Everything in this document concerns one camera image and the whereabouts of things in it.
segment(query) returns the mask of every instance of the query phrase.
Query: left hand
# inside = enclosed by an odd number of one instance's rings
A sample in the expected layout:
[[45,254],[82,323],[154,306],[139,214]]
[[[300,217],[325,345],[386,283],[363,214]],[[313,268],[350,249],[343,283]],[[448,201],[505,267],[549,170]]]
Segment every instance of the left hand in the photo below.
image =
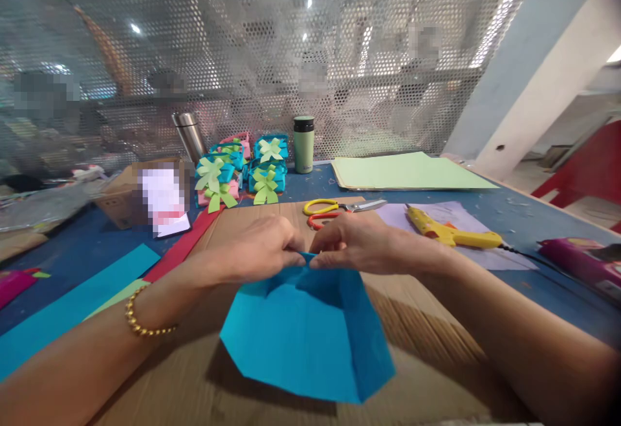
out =
[[300,231],[288,219],[271,215],[253,222],[231,242],[194,255],[184,265],[199,286],[268,279],[288,266],[303,266]]

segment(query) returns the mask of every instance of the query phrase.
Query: hand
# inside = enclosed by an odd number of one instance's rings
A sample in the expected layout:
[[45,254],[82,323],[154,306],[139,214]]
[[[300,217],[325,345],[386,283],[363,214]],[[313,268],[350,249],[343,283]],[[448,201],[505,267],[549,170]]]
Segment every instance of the hand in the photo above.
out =
[[373,274],[437,272],[461,255],[436,240],[342,214],[315,235],[311,268],[353,268]]
[[253,222],[229,243],[194,255],[186,261],[200,286],[267,279],[287,266],[303,266],[304,240],[282,216]]

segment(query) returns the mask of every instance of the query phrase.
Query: yellow scissors handle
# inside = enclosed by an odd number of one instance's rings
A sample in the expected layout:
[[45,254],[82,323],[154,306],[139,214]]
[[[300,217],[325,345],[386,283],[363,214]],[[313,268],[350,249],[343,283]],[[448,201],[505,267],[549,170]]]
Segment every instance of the yellow scissors handle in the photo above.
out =
[[[309,210],[309,206],[312,206],[314,204],[319,204],[319,203],[325,203],[330,206],[326,206],[325,208],[321,208],[321,209],[315,209],[314,211]],[[324,214],[324,213],[327,213],[328,211],[333,211],[334,209],[338,209],[337,201],[327,200],[325,198],[318,198],[317,200],[312,200],[306,203],[304,205],[303,211],[304,211],[304,214],[306,214],[306,216],[312,216],[313,214]]]

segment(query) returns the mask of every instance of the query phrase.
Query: beaded bracelet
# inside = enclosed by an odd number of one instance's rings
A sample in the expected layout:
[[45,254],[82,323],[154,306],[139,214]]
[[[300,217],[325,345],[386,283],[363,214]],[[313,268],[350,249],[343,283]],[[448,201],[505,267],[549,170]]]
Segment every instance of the beaded bracelet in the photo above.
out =
[[153,337],[154,335],[164,335],[170,334],[172,331],[177,329],[177,325],[171,326],[167,329],[147,329],[138,324],[136,317],[134,316],[134,300],[138,296],[140,292],[145,290],[147,286],[140,287],[134,294],[129,298],[129,301],[125,305],[125,318],[127,319],[127,323],[134,334],[142,336],[142,337]]

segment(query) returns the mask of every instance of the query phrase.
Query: stack of green paper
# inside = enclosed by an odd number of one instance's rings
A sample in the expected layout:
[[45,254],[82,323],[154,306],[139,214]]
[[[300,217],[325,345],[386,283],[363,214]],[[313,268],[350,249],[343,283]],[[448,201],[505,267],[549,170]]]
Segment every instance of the stack of green paper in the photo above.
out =
[[435,190],[498,188],[447,158],[423,152],[337,158],[332,161],[338,185],[355,190]]

